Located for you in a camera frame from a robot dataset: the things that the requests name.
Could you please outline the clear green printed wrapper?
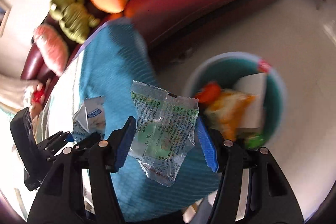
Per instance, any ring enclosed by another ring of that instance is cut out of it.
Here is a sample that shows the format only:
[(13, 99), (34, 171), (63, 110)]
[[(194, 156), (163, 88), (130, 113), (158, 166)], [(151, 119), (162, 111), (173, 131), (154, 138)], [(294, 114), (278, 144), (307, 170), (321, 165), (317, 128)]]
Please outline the clear green printed wrapper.
[(139, 162), (149, 179), (170, 187), (195, 145), (198, 100), (138, 81), (132, 83), (130, 94), (137, 112), (137, 128), (129, 155)]

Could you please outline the pink carrot plush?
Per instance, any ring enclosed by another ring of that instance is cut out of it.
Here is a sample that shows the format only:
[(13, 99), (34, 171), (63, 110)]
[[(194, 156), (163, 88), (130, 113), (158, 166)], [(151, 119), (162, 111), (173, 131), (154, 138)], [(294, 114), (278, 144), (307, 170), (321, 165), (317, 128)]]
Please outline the pink carrot plush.
[(49, 24), (41, 24), (35, 28), (33, 39), (46, 66), (60, 77), (70, 56), (66, 42)]

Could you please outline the brown monkey plush red shirt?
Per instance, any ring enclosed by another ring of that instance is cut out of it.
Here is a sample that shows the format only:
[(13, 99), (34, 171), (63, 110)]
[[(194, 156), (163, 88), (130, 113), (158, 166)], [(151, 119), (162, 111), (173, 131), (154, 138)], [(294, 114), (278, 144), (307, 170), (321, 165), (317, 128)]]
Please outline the brown monkey plush red shirt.
[(32, 120), (38, 117), (43, 109), (43, 104), (46, 101), (46, 91), (50, 83), (51, 79), (48, 79), (45, 84), (38, 80), (28, 80), (29, 86), (25, 91), (25, 99)]

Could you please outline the white blue wipes packet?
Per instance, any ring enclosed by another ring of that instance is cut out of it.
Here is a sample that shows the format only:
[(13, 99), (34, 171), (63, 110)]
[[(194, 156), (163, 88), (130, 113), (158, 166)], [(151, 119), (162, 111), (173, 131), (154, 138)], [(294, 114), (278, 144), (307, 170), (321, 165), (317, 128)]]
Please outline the white blue wipes packet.
[(80, 142), (93, 133), (98, 133), (100, 139), (105, 137), (104, 97), (87, 98), (72, 118), (72, 137)]

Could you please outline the green plush toy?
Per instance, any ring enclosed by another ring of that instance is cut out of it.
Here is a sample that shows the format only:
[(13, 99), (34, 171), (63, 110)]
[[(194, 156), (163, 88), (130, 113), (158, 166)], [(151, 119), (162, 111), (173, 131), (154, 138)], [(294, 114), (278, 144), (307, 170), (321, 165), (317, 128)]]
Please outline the green plush toy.
[(50, 17), (58, 22), (67, 38), (78, 44), (83, 44), (91, 29), (100, 23), (84, 4), (85, 0), (50, 0)]

